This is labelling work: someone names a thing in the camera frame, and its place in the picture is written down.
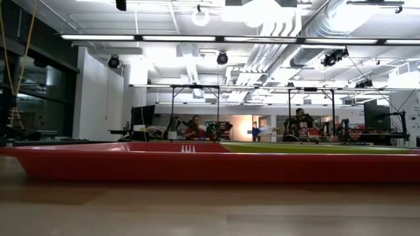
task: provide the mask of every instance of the seated man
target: seated man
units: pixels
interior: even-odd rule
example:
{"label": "seated man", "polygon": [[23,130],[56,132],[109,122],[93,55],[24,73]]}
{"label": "seated man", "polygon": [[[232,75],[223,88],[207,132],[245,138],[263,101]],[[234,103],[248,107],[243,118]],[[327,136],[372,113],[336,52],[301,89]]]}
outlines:
{"label": "seated man", "polygon": [[290,133],[298,138],[308,136],[308,128],[320,130],[314,123],[313,118],[309,114],[305,114],[303,108],[296,109],[296,116],[289,123]]}

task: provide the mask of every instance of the window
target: window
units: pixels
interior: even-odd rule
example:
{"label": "window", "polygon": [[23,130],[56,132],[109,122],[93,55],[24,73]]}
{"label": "window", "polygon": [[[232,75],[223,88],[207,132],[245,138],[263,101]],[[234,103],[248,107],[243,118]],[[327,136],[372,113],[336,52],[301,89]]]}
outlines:
{"label": "window", "polygon": [[20,58],[20,70],[25,72],[20,88],[42,94],[56,100],[68,98],[66,74],[33,58]]}
{"label": "window", "polygon": [[[64,104],[21,93],[18,94],[17,104],[26,130],[55,131],[57,136],[63,136]],[[20,123],[14,121],[13,127],[20,128]]]}

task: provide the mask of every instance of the yellow rope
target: yellow rope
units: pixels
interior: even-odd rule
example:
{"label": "yellow rope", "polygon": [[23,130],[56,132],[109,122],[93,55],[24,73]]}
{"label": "yellow rope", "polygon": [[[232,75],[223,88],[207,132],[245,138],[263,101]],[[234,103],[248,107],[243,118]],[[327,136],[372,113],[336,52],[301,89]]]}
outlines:
{"label": "yellow rope", "polygon": [[[26,58],[28,56],[28,51],[29,51],[29,46],[31,43],[31,38],[32,38],[32,29],[33,29],[33,24],[35,23],[35,13],[36,13],[36,9],[37,9],[37,3],[38,0],[34,0],[33,1],[33,11],[32,11],[32,21],[31,21],[31,26],[29,28],[29,34],[28,34],[28,42],[26,43],[26,49],[25,49],[25,55],[24,58]],[[9,78],[9,83],[10,83],[10,90],[12,91],[12,95],[17,95],[19,94],[19,90],[20,90],[20,84],[22,82],[23,76],[24,76],[24,70],[25,70],[25,60],[22,63],[22,70],[20,72],[20,77],[19,77],[19,82],[18,82],[18,88],[16,89],[16,93],[14,92],[13,89],[13,83],[12,83],[12,76],[11,76],[11,71],[9,69],[9,59],[7,58],[7,47],[6,47],[6,36],[5,36],[5,27],[4,27],[4,23],[3,23],[3,14],[2,14],[2,8],[1,8],[1,4],[0,4],[0,25],[1,25],[1,32],[2,32],[2,37],[3,37],[3,48],[5,50],[5,60],[6,60],[6,68],[7,68],[7,76]],[[19,119],[19,124],[20,127],[22,129],[24,129],[24,126],[22,124],[22,121],[20,120],[20,114],[19,114],[19,110],[17,108],[17,106],[15,108],[12,108],[12,121],[11,121],[11,126],[13,128],[13,121],[14,121],[14,112],[16,112],[16,116]]]}
{"label": "yellow rope", "polygon": [[[31,36],[32,36],[33,23],[35,23],[35,13],[36,13],[36,10],[37,10],[37,3],[38,3],[38,0],[33,1],[32,22],[31,22],[31,26],[29,28],[28,42],[26,43],[26,50],[25,50],[24,59],[26,59],[26,57],[28,56],[29,45],[31,43],[31,38],[32,38]],[[21,84],[22,79],[24,77],[24,70],[25,70],[25,60],[22,63],[22,71],[20,71],[18,89],[16,90],[17,93],[19,93],[20,84]]]}

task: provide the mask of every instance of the computer monitor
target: computer monitor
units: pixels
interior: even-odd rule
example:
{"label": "computer monitor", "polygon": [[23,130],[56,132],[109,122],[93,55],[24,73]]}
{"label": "computer monitor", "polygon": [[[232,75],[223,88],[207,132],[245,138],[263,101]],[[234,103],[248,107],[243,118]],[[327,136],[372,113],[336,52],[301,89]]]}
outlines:
{"label": "computer monitor", "polygon": [[152,125],[154,113],[155,105],[131,108],[131,125]]}
{"label": "computer monitor", "polygon": [[389,108],[386,106],[378,106],[377,100],[372,100],[364,103],[365,113],[365,127],[375,128],[379,130],[391,129],[391,121],[389,115]]}

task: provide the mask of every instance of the green felt surface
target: green felt surface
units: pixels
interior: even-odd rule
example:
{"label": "green felt surface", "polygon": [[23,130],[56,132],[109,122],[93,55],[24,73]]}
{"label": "green felt surface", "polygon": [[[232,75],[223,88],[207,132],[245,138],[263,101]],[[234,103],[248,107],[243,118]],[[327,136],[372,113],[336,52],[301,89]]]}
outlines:
{"label": "green felt surface", "polygon": [[222,143],[236,153],[348,153],[348,154],[409,154],[410,149],[375,146],[339,146],[308,144]]}

